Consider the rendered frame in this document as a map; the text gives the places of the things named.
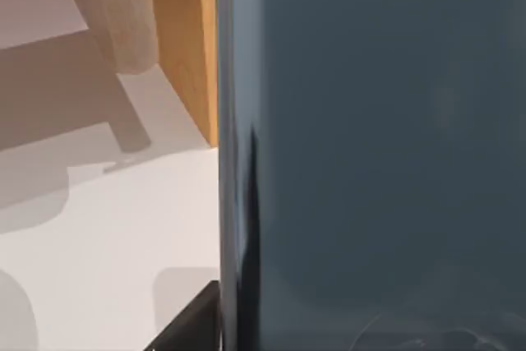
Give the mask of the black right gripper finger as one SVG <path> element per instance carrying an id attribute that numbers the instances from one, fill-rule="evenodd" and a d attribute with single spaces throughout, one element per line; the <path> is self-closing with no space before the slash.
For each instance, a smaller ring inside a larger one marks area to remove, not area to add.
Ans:
<path id="1" fill-rule="evenodd" d="M 211 280 L 143 351 L 220 351 L 219 281 Z"/>

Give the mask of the dark grey-blue bottle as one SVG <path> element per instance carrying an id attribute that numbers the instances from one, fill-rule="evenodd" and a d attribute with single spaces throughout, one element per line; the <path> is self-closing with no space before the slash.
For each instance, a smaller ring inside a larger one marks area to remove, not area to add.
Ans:
<path id="1" fill-rule="evenodd" d="M 224 351 L 526 351 L 526 0 L 217 0 Z"/>

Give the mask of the wooden cabinet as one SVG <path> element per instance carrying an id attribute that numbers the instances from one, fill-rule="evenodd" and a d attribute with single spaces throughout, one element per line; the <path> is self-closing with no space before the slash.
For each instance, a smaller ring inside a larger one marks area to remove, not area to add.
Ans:
<path id="1" fill-rule="evenodd" d="M 201 135 L 218 145 L 216 0 L 153 0 L 159 65 Z"/>

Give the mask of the pale wooden drawer front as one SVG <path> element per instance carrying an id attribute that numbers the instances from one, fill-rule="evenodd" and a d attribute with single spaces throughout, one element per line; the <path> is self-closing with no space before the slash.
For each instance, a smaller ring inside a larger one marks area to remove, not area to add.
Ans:
<path id="1" fill-rule="evenodd" d="M 140 74 L 159 58 L 153 0 L 74 0 L 115 72 Z"/>

